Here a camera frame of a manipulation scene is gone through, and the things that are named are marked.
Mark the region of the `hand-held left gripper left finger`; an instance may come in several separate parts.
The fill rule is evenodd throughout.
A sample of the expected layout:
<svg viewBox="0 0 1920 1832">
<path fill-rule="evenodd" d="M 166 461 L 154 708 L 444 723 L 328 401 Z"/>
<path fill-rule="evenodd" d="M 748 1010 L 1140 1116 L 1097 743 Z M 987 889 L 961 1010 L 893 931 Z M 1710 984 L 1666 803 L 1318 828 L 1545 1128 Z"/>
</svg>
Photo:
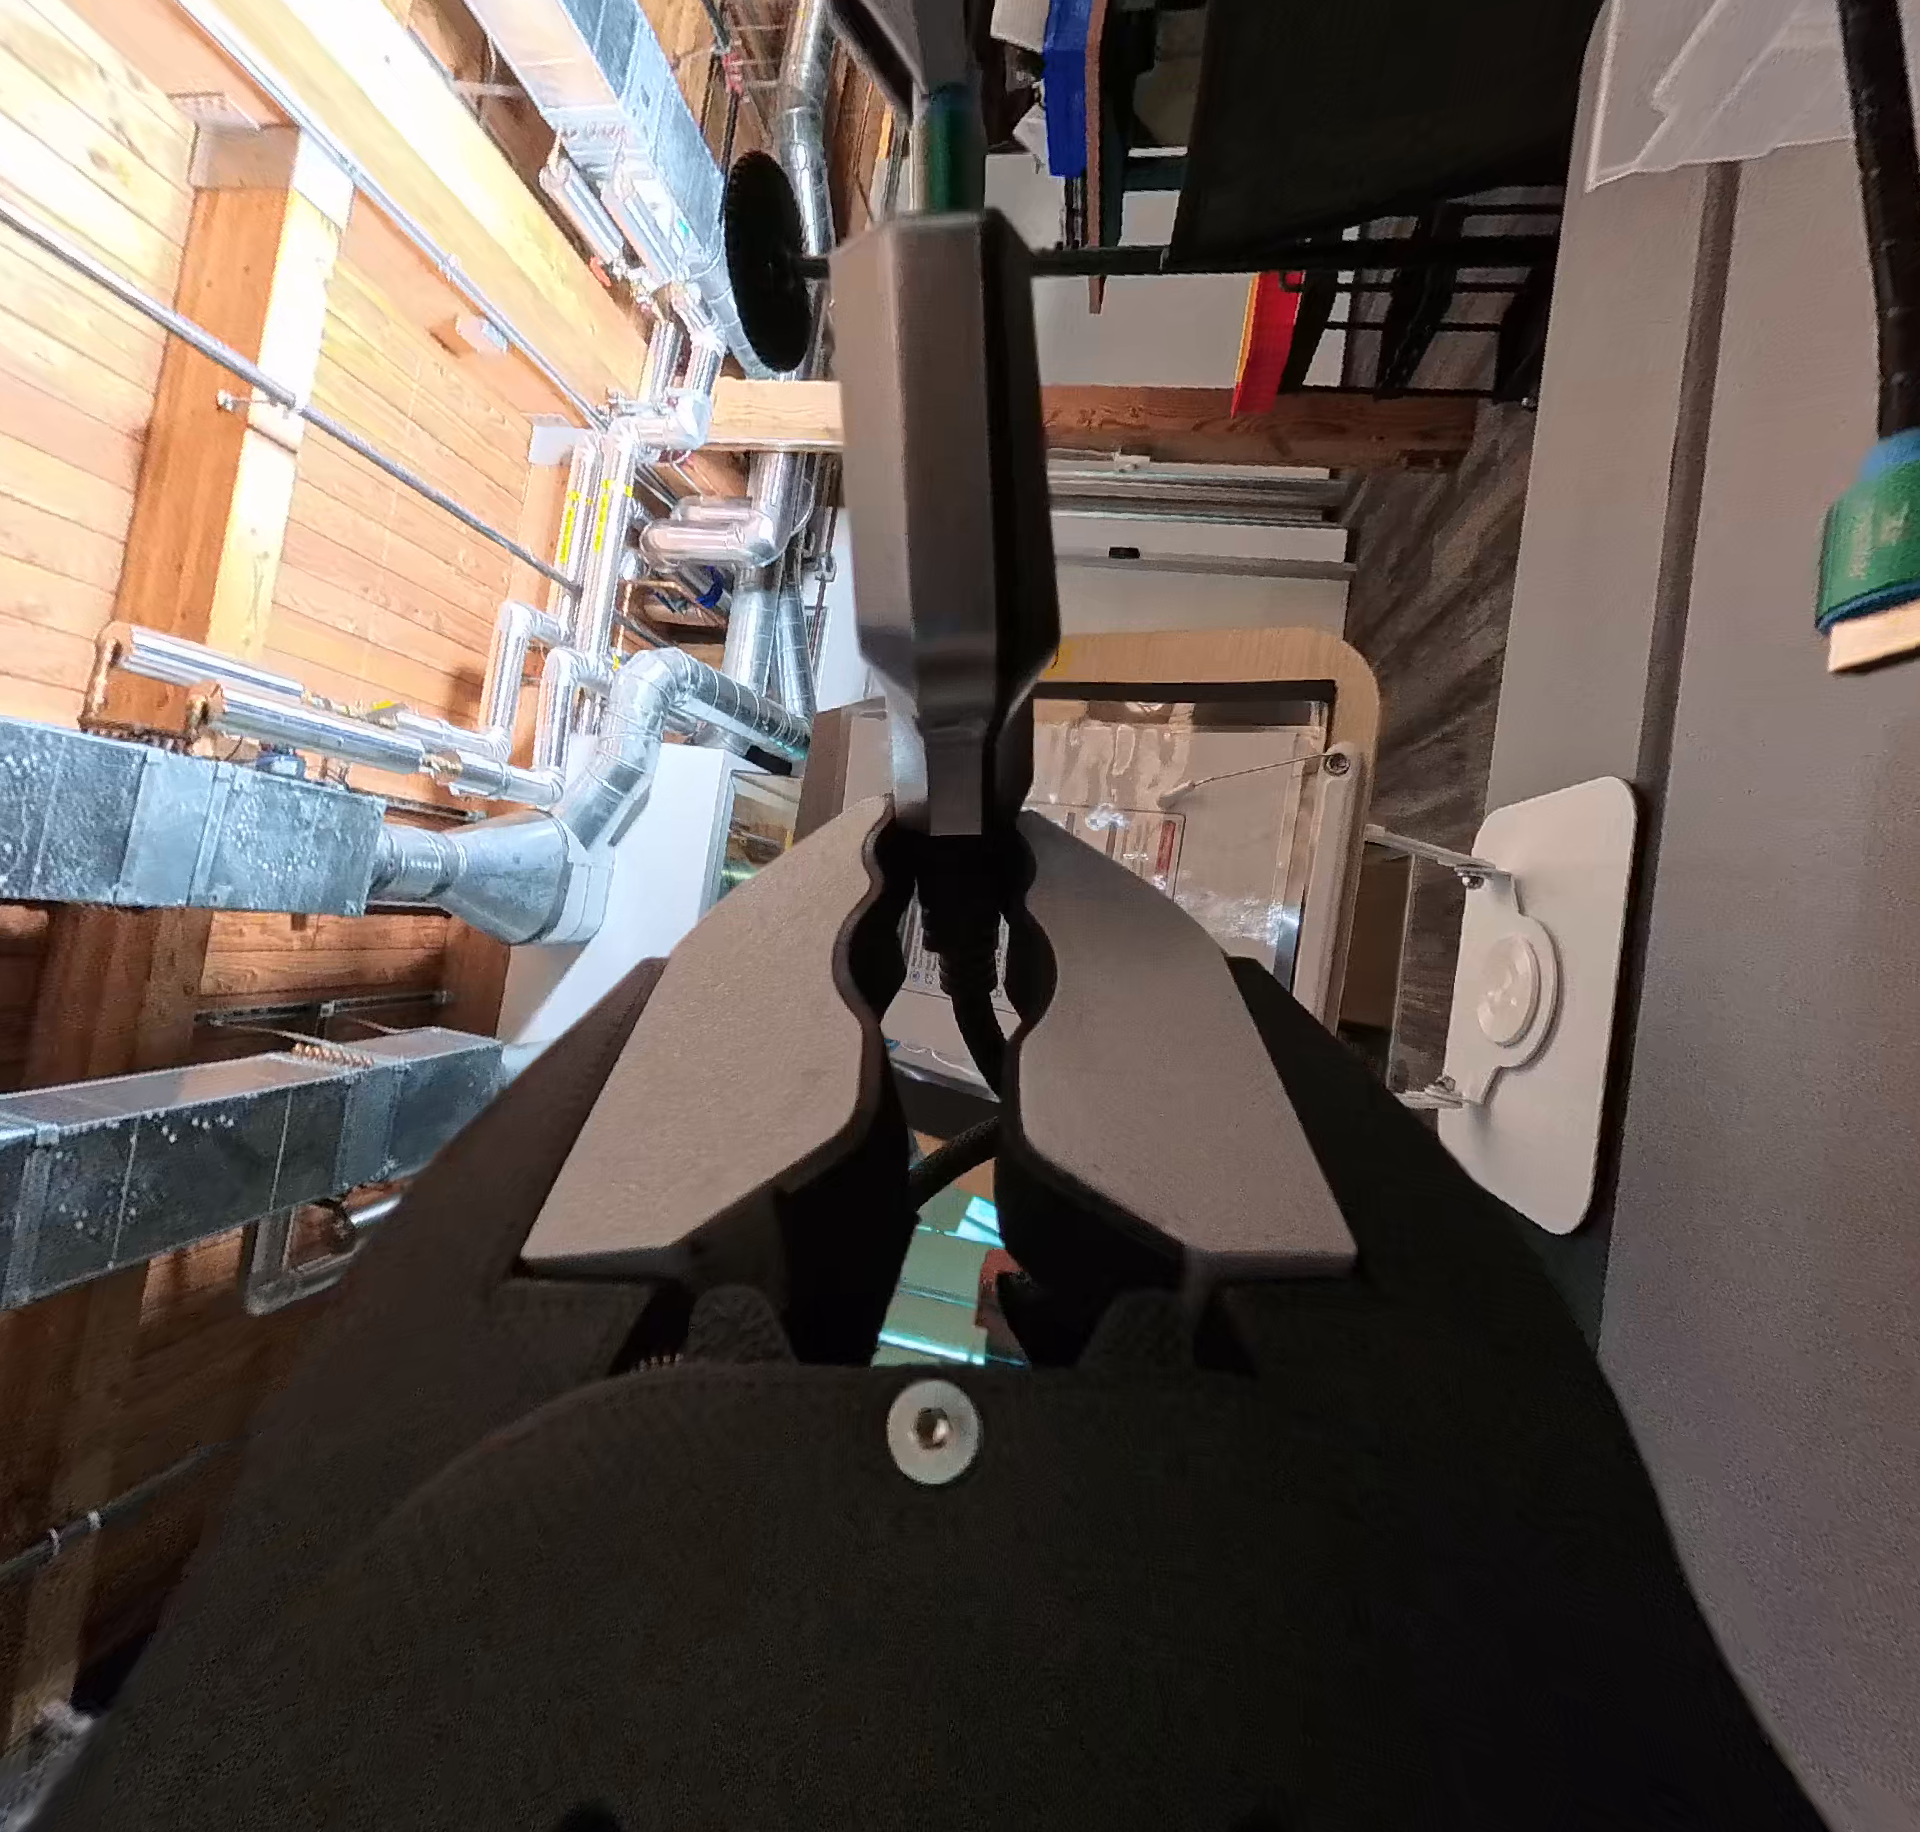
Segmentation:
<svg viewBox="0 0 1920 1832">
<path fill-rule="evenodd" d="M 798 1354 L 872 1354 L 914 1218 L 885 1039 L 913 894 L 891 798 L 852 805 L 677 947 L 519 1268 L 749 1286 Z"/>
</svg>

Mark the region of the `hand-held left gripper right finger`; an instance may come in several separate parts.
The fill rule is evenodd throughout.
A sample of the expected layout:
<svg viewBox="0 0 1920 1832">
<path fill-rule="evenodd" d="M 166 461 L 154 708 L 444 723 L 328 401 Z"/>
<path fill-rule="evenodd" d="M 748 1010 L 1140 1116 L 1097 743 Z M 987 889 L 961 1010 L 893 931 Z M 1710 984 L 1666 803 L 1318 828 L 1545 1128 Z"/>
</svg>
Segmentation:
<svg viewBox="0 0 1920 1832">
<path fill-rule="evenodd" d="M 1002 1240 L 1048 1296 L 1328 1278 L 1357 1242 L 1221 947 L 1047 818 L 1019 820 Z"/>
</svg>

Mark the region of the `thin braided hdmi cable green plugs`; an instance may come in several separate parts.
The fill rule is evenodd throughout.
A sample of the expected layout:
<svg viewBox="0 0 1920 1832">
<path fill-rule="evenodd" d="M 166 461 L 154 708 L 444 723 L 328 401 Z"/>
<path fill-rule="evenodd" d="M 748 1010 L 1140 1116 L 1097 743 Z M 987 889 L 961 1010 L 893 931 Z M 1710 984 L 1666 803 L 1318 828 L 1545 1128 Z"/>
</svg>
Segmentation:
<svg viewBox="0 0 1920 1832">
<path fill-rule="evenodd" d="M 917 95 L 910 129 L 917 217 L 978 215 L 985 209 L 984 119 L 981 79 L 975 71 Z"/>
</svg>

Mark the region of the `silver hdmi switch box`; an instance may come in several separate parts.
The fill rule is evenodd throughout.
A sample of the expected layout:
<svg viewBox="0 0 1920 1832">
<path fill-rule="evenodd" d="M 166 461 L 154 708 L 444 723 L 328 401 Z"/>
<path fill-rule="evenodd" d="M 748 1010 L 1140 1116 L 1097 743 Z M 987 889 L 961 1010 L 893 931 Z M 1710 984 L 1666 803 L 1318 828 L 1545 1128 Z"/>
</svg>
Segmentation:
<svg viewBox="0 0 1920 1832">
<path fill-rule="evenodd" d="M 1032 281 L 997 211 L 905 217 L 831 260 L 855 638 L 929 837 L 1015 822 L 1063 640 Z"/>
</svg>

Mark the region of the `clear plastic storage bin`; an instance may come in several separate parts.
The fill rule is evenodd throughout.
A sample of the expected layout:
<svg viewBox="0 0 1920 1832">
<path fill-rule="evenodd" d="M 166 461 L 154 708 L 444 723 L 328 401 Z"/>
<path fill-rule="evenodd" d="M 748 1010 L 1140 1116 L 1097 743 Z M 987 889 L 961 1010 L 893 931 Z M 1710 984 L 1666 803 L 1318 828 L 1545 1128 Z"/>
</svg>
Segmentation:
<svg viewBox="0 0 1920 1832">
<path fill-rule="evenodd" d="M 1837 0 L 1606 0 L 1585 187 L 1851 141 Z"/>
</svg>

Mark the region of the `thick braided hdmi cable green plugs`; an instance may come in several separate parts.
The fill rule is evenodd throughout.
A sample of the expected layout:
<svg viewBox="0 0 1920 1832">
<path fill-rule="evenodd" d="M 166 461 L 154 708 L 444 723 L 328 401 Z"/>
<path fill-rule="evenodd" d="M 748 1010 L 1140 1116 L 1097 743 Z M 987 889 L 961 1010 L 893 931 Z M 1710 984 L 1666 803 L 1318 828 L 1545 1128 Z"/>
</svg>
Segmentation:
<svg viewBox="0 0 1920 1832">
<path fill-rule="evenodd" d="M 1834 0 L 1876 346 L 1876 440 L 1830 506 L 1814 629 L 1830 674 L 1919 651 L 1919 138 L 1904 0 Z"/>
</svg>

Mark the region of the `blue storage bin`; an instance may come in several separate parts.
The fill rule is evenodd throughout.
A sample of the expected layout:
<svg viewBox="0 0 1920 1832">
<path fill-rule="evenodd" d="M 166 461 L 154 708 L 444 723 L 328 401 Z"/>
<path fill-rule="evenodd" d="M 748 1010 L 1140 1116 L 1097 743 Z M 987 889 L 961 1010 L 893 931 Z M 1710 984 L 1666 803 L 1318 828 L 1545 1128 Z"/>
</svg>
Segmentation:
<svg viewBox="0 0 1920 1832">
<path fill-rule="evenodd" d="M 1043 112 L 1047 167 L 1056 180 L 1083 180 L 1089 166 L 1087 50 L 1094 0 L 1048 0 L 1043 30 Z"/>
</svg>

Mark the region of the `acrylic sign holder printed sheet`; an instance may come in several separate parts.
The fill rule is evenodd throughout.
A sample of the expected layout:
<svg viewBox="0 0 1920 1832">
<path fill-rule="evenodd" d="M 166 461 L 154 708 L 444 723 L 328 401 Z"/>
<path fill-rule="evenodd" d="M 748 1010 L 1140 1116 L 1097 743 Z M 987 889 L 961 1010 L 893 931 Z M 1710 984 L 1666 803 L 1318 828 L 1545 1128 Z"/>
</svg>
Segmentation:
<svg viewBox="0 0 1920 1832">
<path fill-rule="evenodd" d="M 1331 684 L 1057 686 L 1029 810 L 1253 958 L 1396 1068 L 1419 870 L 1465 903 L 1437 1074 L 1401 1085 L 1467 1171 L 1548 1236 L 1596 1195 L 1635 793 L 1598 779 L 1486 818 L 1469 852 L 1364 824 L 1369 759 Z"/>
</svg>

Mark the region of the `black round disc on pole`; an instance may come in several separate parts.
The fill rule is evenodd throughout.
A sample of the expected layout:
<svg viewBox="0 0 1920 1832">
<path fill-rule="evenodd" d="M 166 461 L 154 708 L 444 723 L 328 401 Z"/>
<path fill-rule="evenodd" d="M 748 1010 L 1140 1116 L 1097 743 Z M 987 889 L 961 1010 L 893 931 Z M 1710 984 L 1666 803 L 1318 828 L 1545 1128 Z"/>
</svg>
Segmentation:
<svg viewBox="0 0 1920 1832">
<path fill-rule="evenodd" d="M 809 378 L 819 361 L 829 253 L 806 242 L 787 169 L 755 152 L 730 172 L 724 200 L 724 256 L 742 330 L 736 344 L 774 378 Z M 1160 279 L 1179 270 L 1164 246 L 1054 248 L 1029 254 L 1036 279 Z"/>
</svg>

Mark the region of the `red storage bin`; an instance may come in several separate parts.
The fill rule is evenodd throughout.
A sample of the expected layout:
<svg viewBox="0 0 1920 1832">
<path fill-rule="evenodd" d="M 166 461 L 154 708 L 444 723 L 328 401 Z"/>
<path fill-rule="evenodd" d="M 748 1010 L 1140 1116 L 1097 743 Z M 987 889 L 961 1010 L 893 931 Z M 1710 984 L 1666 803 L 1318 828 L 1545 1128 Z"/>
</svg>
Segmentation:
<svg viewBox="0 0 1920 1832">
<path fill-rule="evenodd" d="M 1233 418 L 1259 418 L 1277 404 L 1300 329 L 1304 283 L 1300 271 L 1264 271 L 1248 285 Z"/>
</svg>

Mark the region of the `cluster of silver round pipes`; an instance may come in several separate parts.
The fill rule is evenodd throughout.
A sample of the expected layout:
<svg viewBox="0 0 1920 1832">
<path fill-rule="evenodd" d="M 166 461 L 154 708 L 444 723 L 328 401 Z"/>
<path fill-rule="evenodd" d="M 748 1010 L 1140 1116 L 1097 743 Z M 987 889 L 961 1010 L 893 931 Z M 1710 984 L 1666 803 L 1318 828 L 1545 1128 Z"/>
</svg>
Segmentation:
<svg viewBox="0 0 1920 1832">
<path fill-rule="evenodd" d="M 724 379 L 724 329 L 694 285 L 667 294 L 637 406 L 575 452 L 563 550 L 550 607 L 503 606 L 494 625 L 478 728 L 442 741 L 436 779 L 489 803 L 555 808 L 583 716 L 613 726 L 616 684 L 637 668 L 616 655 L 622 588 L 667 594 L 680 586 L 694 610 L 728 610 L 722 676 L 811 726 L 816 676 L 803 606 L 803 541 L 819 478 L 796 455 L 758 459 L 738 500 L 685 497 L 640 517 L 640 478 L 690 449 L 713 416 Z"/>
</svg>

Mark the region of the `thin metal conduit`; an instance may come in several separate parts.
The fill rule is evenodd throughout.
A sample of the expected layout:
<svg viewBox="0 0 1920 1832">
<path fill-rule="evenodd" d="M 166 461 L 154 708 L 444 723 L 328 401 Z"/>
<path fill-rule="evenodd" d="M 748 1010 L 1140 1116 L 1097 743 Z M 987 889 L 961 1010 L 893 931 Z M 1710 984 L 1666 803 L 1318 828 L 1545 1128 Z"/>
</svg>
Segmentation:
<svg viewBox="0 0 1920 1832">
<path fill-rule="evenodd" d="M 32 248 L 41 251 L 46 256 L 72 270 L 85 283 L 107 291 L 108 297 L 113 297 L 122 308 L 150 320 L 154 327 L 158 327 L 160 332 L 179 340 L 179 344 L 183 344 L 190 353 L 202 357 L 230 379 L 249 388 L 258 399 L 285 418 L 325 435 L 325 439 L 333 440 L 349 455 L 363 459 L 376 470 L 394 478 L 402 489 L 426 506 L 453 517 L 456 524 L 481 535 L 486 544 L 505 552 L 521 566 L 560 586 L 565 594 L 583 594 L 583 583 L 570 579 L 560 566 L 519 545 L 510 534 L 485 521 L 463 501 L 429 485 L 415 470 L 402 464 L 379 447 L 370 445 L 358 431 L 325 414 L 310 401 L 303 401 L 282 381 L 274 379 L 255 358 L 244 357 L 235 346 L 204 330 L 197 322 L 190 320 L 185 314 L 161 304 L 160 297 L 152 295 L 142 288 L 136 288 L 132 281 L 111 270 L 104 260 L 98 260 L 66 234 L 44 225 L 37 217 L 15 206 L 10 200 L 3 200 L 3 226 L 5 230 L 28 242 Z"/>
</svg>

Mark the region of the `silver spiral round duct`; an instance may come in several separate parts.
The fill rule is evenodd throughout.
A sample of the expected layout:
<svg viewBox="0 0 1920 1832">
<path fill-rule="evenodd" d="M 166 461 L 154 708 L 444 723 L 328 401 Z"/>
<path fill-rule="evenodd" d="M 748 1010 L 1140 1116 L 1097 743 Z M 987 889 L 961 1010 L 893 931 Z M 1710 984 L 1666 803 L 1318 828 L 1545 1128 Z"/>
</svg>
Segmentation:
<svg viewBox="0 0 1920 1832">
<path fill-rule="evenodd" d="M 773 158 L 791 183 L 809 256 L 835 246 L 826 144 L 833 52 L 831 0 L 795 0 L 774 93 Z"/>
</svg>

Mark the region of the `long silver ceiling duct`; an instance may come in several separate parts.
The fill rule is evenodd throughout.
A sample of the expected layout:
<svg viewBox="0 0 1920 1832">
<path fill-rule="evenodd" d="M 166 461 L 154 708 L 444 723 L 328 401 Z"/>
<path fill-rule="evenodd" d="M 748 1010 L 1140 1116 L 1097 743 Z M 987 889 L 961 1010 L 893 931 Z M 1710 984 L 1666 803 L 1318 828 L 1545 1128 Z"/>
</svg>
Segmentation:
<svg viewBox="0 0 1920 1832">
<path fill-rule="evenodd" d="M 545 194 L 609 276 L 726 305 L 724 169 L 637 0 L 463 0 L 553 129 Z"/>
</svg>

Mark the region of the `silver rectangular air duct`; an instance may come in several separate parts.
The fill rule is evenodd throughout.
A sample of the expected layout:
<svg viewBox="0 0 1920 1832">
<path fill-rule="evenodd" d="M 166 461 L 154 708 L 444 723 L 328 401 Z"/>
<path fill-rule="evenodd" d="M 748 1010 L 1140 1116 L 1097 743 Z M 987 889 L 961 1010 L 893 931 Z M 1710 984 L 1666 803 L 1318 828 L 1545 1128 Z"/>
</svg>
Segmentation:
<svg viewBox="0 0 1920 1832">
<path fill-rule="evenodd" d="M 419 1172 L 494 1100 L 503 1053 L 424 1029 L 6 1093 L 3 1308 Z"/>
</svg>

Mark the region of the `wooden support post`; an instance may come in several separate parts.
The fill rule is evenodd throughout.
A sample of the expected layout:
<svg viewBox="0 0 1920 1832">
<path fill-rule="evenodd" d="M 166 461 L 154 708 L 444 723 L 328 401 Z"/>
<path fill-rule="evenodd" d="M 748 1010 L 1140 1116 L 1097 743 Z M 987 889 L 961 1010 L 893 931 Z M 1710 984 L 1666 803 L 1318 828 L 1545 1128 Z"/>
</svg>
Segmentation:
<svg viewBox="0 0 1920 1832">
<path fill-rule="evenodd" d="M 1200 388 L 1043 389 L 1057 452 L 1333 472 L 1452 466 L 1469 452 L 1482 408 L 1477 396 L 1455 392 L 1382 399 L 1354 389 L 1286 394 L 1261 414 L 1235 414 L 1233 404 L 1231 392 Z M 840 386 L 724 379 L 704 449 L 835 452 L 844 440 Z"/>
</svg>

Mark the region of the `silver rectangular duct with funnel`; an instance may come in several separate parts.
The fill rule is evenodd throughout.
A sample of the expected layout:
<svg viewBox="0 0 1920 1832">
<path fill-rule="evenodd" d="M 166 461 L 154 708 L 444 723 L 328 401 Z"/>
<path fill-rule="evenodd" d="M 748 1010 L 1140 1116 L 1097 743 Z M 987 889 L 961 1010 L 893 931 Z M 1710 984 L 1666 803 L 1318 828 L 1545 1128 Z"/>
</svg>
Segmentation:
<svg viewBox="0 0 1920 1832">
<path fill-rule="evenodd" d="M 363 916 L 436 908 L 508 945 L 584 942 L 613 853 L 549 815 L 434 832 L 253 764 L 3 721 L 9 906 Z"/>
</svg>

